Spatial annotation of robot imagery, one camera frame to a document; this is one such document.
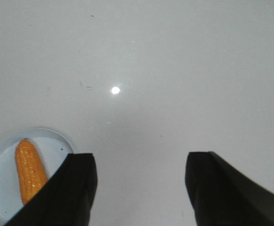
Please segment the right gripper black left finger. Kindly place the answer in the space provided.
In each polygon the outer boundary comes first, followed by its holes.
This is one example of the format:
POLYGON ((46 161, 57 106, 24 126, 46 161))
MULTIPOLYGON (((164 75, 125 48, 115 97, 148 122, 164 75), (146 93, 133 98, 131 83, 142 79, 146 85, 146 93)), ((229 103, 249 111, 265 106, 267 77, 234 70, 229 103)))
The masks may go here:
POLYGON ((91 153, 69 154, 44 187, 8 226, 87 226, 97 189, 91 153))

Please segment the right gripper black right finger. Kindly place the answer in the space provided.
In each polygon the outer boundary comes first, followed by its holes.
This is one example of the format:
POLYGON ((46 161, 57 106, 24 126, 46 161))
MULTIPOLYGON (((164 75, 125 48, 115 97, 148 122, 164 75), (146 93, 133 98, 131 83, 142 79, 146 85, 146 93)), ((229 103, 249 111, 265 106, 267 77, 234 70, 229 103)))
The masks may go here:
POLYGON ((215 152, 190 152, 185 184, 198 226, 274 226, 274 193, 215 152))

